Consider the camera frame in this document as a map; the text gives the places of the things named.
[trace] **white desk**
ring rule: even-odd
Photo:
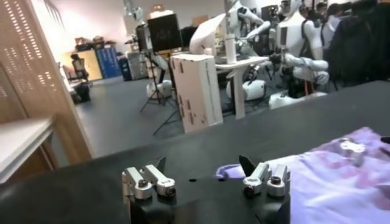
[[[250,57],[246,60],[238,61],[234,64],[216,65],[217,69],[231,70],[233,69],[234,95],[236,106],[236,119],[245,117],[245,101],[243,90],[243,74],[247,66],[268,61],[268,57]]]
[[[51,117],[0,125],[0,183],[6,182],[52,133]],[[58,165],[65,166],[65,153],[61,151],[53,149]]]

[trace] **white cylinder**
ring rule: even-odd
[[[236,44],[235,35],[227,34],[225,36],[225,49],[226,49],[226,60],[228,64],[234,64],[236,60]]]

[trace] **white stand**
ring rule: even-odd
[[[250,57],[246,60],[238,61],[234,64],[216,65],[217,69],[231,70],[233,72],[229,76],[233,76],[234,81],[234,95],[235,95],[235,107],[236,107],[236,119],[245,117],[245,101],[244,101],[244,89],[243,89],[243,74],[247,66],[252,64],[262,63],[268,61],[268,57]]]
[[[299,102],[302,102],[305,100],[310,100],[310,99],[313,99],[315,97],[327,95],[326,93],[316,92],[316,93],[310,94],[310,95],[305,96],[305,97],[294,99],[294,98],[289,97],[287,92],[288,91],[286,90],[286,91],[282,91],[280,93],[275,93],[269,98],[269,107],[271,110],[279,108],[279,107],[284,107],[284,106],[287,106],[290,104],[299,103]]]

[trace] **perforated wood panel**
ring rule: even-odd
[[[4,68],[0,64],[0,124],[24,118],[23,107]]]
[[[79,163],[89,145],[37,21],[30,0],[0,0],[0,62],[27,116],[54,114],[69,162]]]

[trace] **white shelf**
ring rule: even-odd
[[[53,132],[53,119],[26,119],[0,125],[0,183],[6,182]]]

